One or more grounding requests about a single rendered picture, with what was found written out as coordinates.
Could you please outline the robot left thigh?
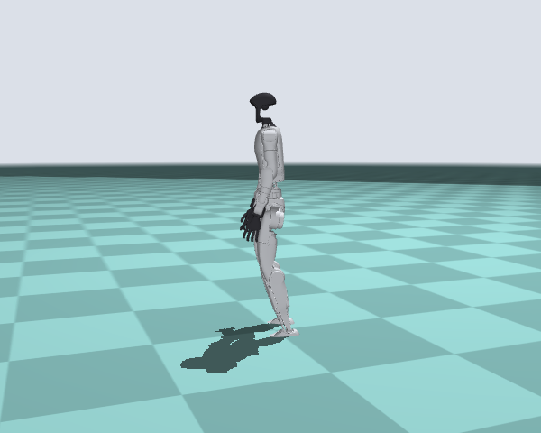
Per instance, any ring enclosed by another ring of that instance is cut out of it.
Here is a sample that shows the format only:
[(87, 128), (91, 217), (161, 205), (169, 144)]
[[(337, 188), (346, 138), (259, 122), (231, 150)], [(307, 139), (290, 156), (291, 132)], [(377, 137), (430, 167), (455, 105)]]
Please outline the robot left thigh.
[(272, 266), (277, 251), (277, 234), (269, 230), (269, 228), (281, 229), (283, 222), (284, 213), (280, 212), (278, 207), (273, 206), (270, 207), (270, 210), (264, 212), (263, 218), (261, 219), (261, 229), (259, 230), (257, 242), (257, 254), (262, 274), (269, 284), (269, 278), (274, 271), (282, 272), (285, 280), (284, 272), (281, 269)]

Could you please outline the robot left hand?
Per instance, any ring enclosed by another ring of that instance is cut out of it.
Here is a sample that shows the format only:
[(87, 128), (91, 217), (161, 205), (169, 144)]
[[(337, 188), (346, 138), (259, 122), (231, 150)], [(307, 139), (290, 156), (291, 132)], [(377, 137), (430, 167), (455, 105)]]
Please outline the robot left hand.
[(251, 234), (251, 231), (252, 231), (251, 242), (253, 242), (254, 233), (256, 231), (255, 242), (258, 242), (259, 230), (261, 229), (261, 220), (260, 220), (260, 218), (263, 218), (265, 208), (263, 209), (261, 215), (255, 214), (253, 211), (254, 211), (254, 208), (252, 210), (252, 216), (249, 217), (248, 220), (245, 221), (241, 225), (240, 230), (243, 230), (243, 228), (246, 226), (246, 228), (244, 230), (244, 233), (243, 233), (243, 238), (245, 238), (245, 235), (246, 235), (246, 233), (247, 233), (247, 231), (249, 229), (247, 239), (246, 239), (247, 241), (249, 241), (249, 237), (250, 237), (250, 234)]

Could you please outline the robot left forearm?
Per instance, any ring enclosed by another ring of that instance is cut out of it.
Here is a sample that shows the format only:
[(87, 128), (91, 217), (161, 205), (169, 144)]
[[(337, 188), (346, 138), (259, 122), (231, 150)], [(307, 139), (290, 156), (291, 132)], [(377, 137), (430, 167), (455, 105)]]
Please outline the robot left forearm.
[(266, 167), (261, 171), (260, 196), (256, 199), (256, 206), (253, 211), (255, 214), (261, 215), (263, 209), (268, 205), (268, 197), (271, 195), (271, 190), (274, 188), (272, 182), (273, 171), (271, 168)]

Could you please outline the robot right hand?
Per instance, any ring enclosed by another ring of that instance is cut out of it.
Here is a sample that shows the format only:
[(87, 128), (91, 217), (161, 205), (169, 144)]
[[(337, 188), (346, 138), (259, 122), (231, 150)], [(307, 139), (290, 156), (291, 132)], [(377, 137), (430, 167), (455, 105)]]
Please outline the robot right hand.
[[(243, 222), (243, 220), (244, 220), (244, 222), (245, 222), (245, 221), (248, 220), (249, 217), (252, 217), (252, 210), (253, 210), (253, 208), (254, 208), (254, 206), (253, 206), (253, 205), (254, 205), (254, 202), (255, 202), (255, 198), (252, 199), (252, 203), (251, 203), (251, 205), (250, 205), (250, 208), (251, 208), (251, 209), (248, 209), (247, 212), (242, 216), (242, 218), (241, 218), (241, 223)], [(244, 218), (245, 218), (245, 219), (244, 219)], [(245, 230), (245, 227), (243, 228), (243, 230)], [(249, 230), (248, 230), (247, 232), (249, 232)]]

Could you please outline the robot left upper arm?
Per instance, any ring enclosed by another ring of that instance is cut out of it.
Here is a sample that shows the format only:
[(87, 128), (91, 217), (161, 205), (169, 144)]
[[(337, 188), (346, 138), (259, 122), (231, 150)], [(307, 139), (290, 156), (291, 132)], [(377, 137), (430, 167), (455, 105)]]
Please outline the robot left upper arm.
[(277, 167), (278, 134), (277, 132), (275, 130), (263, 131), (261, 133), (261, 142), (263, 144), (264, 160), (267, 162), (266, 167), (269, 167), (272, 169), (273, 179), (275, 179), (277, 176), (277, 171), (278, 171), (278, 167)]

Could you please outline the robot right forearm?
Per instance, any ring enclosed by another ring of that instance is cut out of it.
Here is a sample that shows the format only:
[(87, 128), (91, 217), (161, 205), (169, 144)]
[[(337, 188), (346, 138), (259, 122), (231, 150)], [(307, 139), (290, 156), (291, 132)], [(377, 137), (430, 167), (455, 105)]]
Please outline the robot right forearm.
[(260, 194), (259, 194), (259, 192), (260, 192), (260, 187), (261, 187), (260, 184), (261, 184), (261, 175), (260, 175), (260, 173), (259, 173), (258, 185), (257, 185), (257, 187), (256, 187), (256, 190), (255, 190), (255, 192), (254, 192), (254, 197), (253, 197), (253, 198), (255, 198), (255, 202), (254, 202), (254, 205), (253, 205), (253, 206), (256, 205), (256, 199), (257, 199), (258, 196), (260, 196)]

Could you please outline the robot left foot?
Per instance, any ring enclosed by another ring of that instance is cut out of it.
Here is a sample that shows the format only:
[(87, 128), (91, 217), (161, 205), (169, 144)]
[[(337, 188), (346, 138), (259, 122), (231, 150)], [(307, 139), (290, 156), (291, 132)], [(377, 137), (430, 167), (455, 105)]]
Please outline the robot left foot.
[[(289, 330), (289, 332), (290, 332), (290, 330)], [(298, 336), (298, 335), (299, 335), (299, 332), (296, 329), (292, 328), (291, 333), (288, 333), (288, 332), (284, 333), (284, 331), (281, 329), (281, 330), (279, 330), (279, 331), (277, 331), (277, 332), (275, 332), (275, 333), (273, 333), (273, 334), (271, 334), (269, 336), (270, 337), (283, 337), (283, 336)]]

